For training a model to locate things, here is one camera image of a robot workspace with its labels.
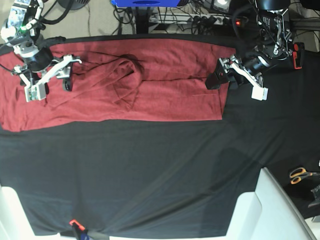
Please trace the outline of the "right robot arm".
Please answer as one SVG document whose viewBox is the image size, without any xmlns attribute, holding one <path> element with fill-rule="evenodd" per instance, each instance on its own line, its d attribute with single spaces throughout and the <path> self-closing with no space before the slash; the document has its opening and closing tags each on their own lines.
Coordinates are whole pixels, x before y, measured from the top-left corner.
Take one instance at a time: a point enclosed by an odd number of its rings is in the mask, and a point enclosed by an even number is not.
<svg viewBox="0 0 320 240">
<path fill-rule="evenodd" d="M 11 47 L 23 61 L 9 72 L 19 76 L 27 102 L 45 99 L 49 93 L 48 83 L 53 77 L 62 80 L 65 91 L 72 91 L 73 64 L 82 62 L 80 57 L 72 54 L 53 55 L 50 47 L 64 43 L 66 38 L 43 38 L 41 31 L 46 28 L 43 9 L 42 0 L 16 0 L 0 30 L 5 46 Z"/>
</svg>

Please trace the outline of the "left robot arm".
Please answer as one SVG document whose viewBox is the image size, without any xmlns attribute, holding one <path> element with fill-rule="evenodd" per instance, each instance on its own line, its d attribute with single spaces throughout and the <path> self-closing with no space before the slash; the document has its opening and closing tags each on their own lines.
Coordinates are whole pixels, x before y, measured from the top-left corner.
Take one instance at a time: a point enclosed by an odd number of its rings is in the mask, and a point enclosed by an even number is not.
<svg viewBox="0 0 320 240">
<path fill-rule="evenodd" d="M 217 90 L 223 84 L 236 87 L 244 83 L 252 85 L 251 98 L 265 101 L 269 89 L 264 87 L 264 73 L 279 61 L 293 56 L 292 31 L 290 29 L 289 0 L 250 0 L 234 11 L 231 18 L 234 33 L 240 39 L 237 18 L 241 13 L 253 10 L 259 27 L 255 47 L 244 53 L 219 58 L 216 68 L 206 81 L 208 90 Z"/>
</svg>

